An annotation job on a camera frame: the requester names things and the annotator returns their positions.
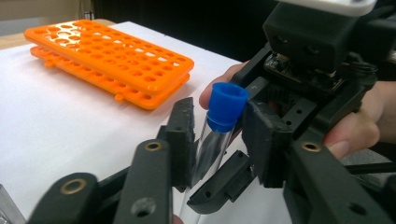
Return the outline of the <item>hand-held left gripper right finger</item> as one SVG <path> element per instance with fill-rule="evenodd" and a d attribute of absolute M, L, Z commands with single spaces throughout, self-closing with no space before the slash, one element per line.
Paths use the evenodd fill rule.
<path fill-rule="evenodd" d="M 248 100 L 242 128 L 254 175 L 265 188 L 282 188 L 285 172 L 283 150 L 291 140 L 290 127 L 268 104 Z"/>

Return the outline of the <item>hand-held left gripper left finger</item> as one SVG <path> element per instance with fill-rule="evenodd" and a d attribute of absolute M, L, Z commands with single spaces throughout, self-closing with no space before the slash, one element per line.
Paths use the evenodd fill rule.
<path fill-rule="evenodd" d="M 179 192 L 191 186 L 195 162 L 193 99 L 187 97 L 174 103 L 169 119 L 157 136 L 170 146 L 171 183 Z"/>

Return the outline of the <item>blue-capped test tube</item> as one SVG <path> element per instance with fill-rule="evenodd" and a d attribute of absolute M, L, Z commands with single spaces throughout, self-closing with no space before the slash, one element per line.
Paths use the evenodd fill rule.
<path fill-rule="evenodd" d="M 188 206 L 188 201 L 219 169 L 234 126 L 243 113 L 247 99 L 248 92 L 237 85 L 219 82 L 212 86 L 205 123 L 198 139 L 191 187 L 185 191 L 179 213 L 184 224 L 199 223 L 200 215 Z"/>

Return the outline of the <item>orange plastic test tube rack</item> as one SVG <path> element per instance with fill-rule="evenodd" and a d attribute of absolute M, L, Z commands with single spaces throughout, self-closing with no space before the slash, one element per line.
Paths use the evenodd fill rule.
<path fill-rule="evenodd" d="M 118 102 L 155 109 L 181 88 L 192 59 L 96 21 L 28 28 L 33 56 L 108 91 Z"/>

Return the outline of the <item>white table sheet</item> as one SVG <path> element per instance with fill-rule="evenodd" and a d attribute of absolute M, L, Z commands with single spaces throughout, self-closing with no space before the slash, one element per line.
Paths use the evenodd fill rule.
<path fill-rule="evenodd" d="M 156 136 L 175 101 L 199 97 L 235 61 L 130 21 L 117 29 L 193 59 L 191 78 L 155 110 L 120 104 L 93 85 L 47 68 L 27 45 L 0 50 L 0 184 L 24 216 L 59 178 L 103 179 L 130 165 Z"/>

